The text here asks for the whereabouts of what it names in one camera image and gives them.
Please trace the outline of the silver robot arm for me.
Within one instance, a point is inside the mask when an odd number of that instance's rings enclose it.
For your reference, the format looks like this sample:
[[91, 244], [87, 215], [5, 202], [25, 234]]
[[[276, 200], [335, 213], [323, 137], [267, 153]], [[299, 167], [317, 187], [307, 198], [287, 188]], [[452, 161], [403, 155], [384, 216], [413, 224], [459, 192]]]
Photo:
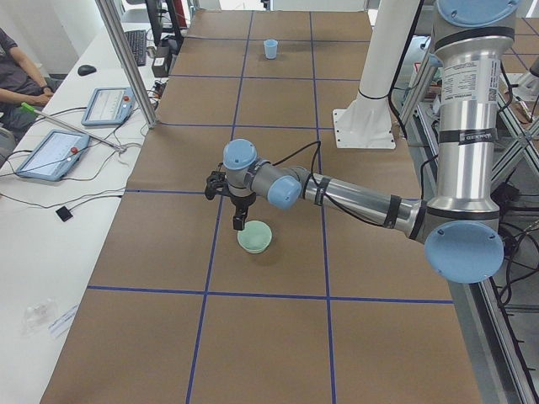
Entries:
[[504, 259], [499, 207], [491, 198], [500, 65], [514, 43], [518, 7], [516, 1], [434, 4], [426, 57], [441, 67], [442, 85], [431, 199], [381, 194], [303, 167], [280, 168], [244, 139], [225, 146], [224, 168], [206, 185], [206, 197], [230, 198], [237, 231], [257, 198], [283, 210], [306, 199], [424, 244], [430, 266], [450, 281], [474, 284], [493, 276]]

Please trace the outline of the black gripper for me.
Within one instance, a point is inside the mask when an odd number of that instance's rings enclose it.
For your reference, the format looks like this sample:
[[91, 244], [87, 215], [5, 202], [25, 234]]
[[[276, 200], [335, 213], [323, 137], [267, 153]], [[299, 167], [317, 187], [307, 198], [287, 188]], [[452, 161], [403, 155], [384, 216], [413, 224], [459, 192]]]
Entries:
[[235, 206], [235, 213], [232, 218], [233, 229], [243, 230], [245, 227], [248, 208], [256, 201], [256, 194], [251, 193], [248, 196], [231, 195], [230, 199], [232, 204]]

